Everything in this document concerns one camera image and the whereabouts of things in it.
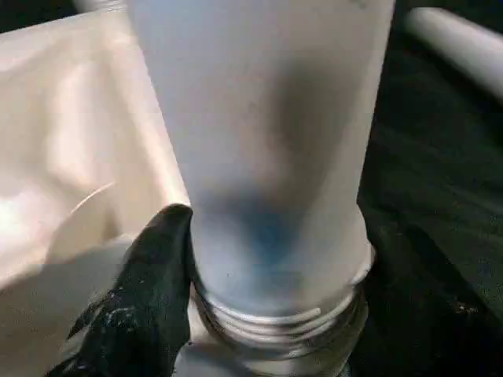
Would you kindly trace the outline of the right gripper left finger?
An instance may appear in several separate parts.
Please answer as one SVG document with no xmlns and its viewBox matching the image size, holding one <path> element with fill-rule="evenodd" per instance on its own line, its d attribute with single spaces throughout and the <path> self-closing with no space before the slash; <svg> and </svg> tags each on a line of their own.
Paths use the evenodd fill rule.
<svg viewBox="0 0 503 377">
<path fill-rule="evenodd" d="M 192 210 L 162 209 L 128 249 L 107 294 L 91 303 L 69 335 L 85 331 L 77 353 L 52 376 L 170 376 L 189 341 L 187 268 Z"/>
</svg>

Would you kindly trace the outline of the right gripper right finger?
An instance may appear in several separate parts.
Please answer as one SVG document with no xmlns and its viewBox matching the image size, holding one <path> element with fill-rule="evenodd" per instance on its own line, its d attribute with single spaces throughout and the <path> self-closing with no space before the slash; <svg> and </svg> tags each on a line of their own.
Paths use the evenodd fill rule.
<svg viewBox="0 0 503 377">
<path fill-rule="evenodd" d="M 500 376 L 502 321 L 416 227 L 371 232 L 369 317 L 349 376 Z"/>
</svg>

